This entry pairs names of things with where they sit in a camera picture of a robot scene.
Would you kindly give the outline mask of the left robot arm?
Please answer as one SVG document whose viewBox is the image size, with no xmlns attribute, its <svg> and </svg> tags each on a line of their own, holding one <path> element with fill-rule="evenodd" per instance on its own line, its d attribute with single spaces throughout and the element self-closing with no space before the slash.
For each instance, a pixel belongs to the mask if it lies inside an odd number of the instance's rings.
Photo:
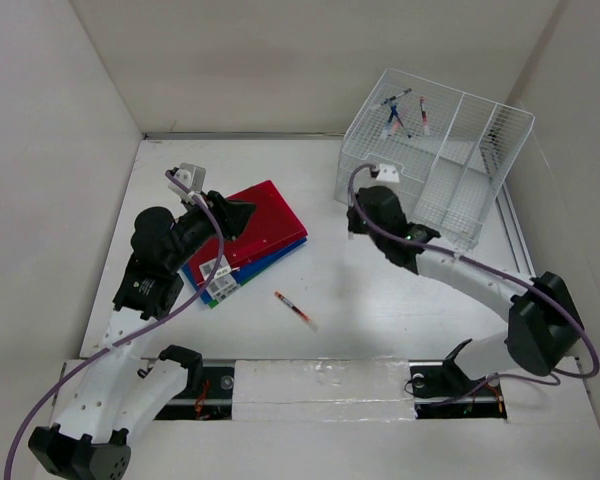
<svg viewBox="0 0 600 480">
<path fill-rule="evenodd" d="M 208 240 L 238 238 L 256 206 L 216 191 L 193 197 L 173 217 L 164 207 L 142 211 L 135 220 L 132 254 L 113 299 L 103 336 L 104 355 L 86 361 L 86 371 L 67 408 L 50 427 L 37 427 L 30 451 L 51 475 L 62 479 L 120 479 L 131 447 L 175 396 L 202 387 L 199 353 L 168 346 L 140 377 L 142 356 L 184 286 L 180 269 Z"/>
</svg>

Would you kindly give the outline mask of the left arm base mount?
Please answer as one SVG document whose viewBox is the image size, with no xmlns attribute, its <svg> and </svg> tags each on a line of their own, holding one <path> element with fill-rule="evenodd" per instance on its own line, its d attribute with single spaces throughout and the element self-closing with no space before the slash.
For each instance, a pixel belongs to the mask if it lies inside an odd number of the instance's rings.
<svg viewBox="0 0 600 480">
<path fill-rule="evenodd" d="M 187 373 L 185 389 L 172 398 L 156 415 L 160 421 L 220 421 L 232 417 L 235 363 L 228 360 L 204 360 L 202 355 L 171 345 L 159 360 L 172 360 Z"/>
</svg>

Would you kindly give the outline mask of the red plastic folder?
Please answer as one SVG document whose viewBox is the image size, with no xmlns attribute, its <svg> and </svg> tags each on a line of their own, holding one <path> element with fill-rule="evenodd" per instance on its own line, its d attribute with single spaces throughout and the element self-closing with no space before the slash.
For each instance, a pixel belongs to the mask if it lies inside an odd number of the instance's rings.
<svg viewBox="0 0 600 480">
<path fill-rule="evenodd" d="M 244 267 L 301 238 L 308 232 L 272 181 L 266 180 L 228 197 L 256 205 L 244 233 L 224 244 L 221 266 Z M 226 275 L 219 274 L 216 279 Z"/>
</svg>

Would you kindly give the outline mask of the teal cap gel pen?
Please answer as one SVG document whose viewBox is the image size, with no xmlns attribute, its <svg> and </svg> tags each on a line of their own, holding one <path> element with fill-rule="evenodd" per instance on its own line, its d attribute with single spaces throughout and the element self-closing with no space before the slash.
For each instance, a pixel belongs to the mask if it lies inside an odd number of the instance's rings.
<svg viewBox="0 0 600 480">
<path fill-rule="evenodd" d="M 392 104 L 394 101 L 398 100 L 399 98 L 411 93 L 411 91 L 412 91 L 411 88 L 404 89 L 401 92 L 399 92 L 393 96 L 385 98 L 384 100 L 380 101 L 379 103 L 373 104 L 370 107 L 370 110 L 375 111 L 375 110 L 380 109 L 384 105 Z"/>
</svg>

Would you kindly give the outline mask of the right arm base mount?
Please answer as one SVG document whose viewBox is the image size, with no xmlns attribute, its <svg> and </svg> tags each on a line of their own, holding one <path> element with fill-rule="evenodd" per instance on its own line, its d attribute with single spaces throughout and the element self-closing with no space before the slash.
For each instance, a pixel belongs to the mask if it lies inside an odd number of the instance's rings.
<svg viewBox="0 0 600 480">
<path fill-rule="evenodd" d="M 403 391 L 415 399 L 417 420 L 507 418 L 502 389 L 496 381 L 481 386 L 456 365 L 456 357 L 470 343 L 466 340 L 443 360 L 409 363 L 410 378 Z"/>
</svg>

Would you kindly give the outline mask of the orange red gel pen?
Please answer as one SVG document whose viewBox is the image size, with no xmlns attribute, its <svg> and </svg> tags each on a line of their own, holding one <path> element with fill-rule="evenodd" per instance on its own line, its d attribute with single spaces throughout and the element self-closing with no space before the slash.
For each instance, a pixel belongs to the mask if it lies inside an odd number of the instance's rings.
<svg viewBox="0 0 600 480">
<path fill-rule="evenodd" d="M 291 300 L 289 300 L 286 296 L 284 296 L 279 291 L 274 293 L 275 297 L 278 298 L 287 308 L 293 311 L 309 328 L 313 331 L 318 330 L 318 326 L 313 322 L 313 320 L 304 313 L 301 309 L 299 309 Z"/>
</svg>

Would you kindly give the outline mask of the dark blue clip pen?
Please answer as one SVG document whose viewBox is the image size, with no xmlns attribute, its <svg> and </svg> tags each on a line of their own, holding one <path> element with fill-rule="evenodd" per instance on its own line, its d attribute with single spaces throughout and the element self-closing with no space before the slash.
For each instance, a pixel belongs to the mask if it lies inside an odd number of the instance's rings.
<svg viewBox="0 0 600 480">
<path fill-rule="evenodd" d="M 408 122 L 409 107 L 407 105 L 392 104 L 390 107 L 390 118 L 388 123 L 388 135 L 403 135 L 411 139 L 412 133 Z"/>
</svg>

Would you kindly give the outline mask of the dark red gel pen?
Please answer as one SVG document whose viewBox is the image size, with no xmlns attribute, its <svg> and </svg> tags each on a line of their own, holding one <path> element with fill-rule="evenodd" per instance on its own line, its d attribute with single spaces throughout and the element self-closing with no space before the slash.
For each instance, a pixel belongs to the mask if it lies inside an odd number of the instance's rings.
<svg viewBox="0 0 600 480">
<path fill-rule="evenodd" d="M 419 105 L 420 105 L 420 112 L 421 112 L 421 122 L 422 122 L 423 134 L 426 137 L 430 137 L 431 130 L 429 127 L 428 114 L 427 114 L 427 110 L 426 110 L 427 105 L 426 105 L 426 99 L 424 96 L 420 96 Z"/>
</svg>

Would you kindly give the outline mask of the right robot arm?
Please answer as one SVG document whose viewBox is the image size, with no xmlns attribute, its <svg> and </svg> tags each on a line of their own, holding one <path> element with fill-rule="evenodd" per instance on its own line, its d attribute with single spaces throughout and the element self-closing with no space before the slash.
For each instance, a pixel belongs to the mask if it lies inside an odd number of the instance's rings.
<svg viewBox="0 0 600 480">
<path fill-rule="evenodd" d="M 560 276 L 513 275 L 454 256 L 437 231 L 407 221 L 385 186 L 361 188 L 352 197 L 350 232 L 368 236 L 392 264 L 452 287 L 507 324 L 498 334 L 461 342 L 443 359 L 439 375 L 448 390 L 466 393 L 485 377 L 516 367 L 537 377 L 558 373 L 583 329 Z"/>
</svg>

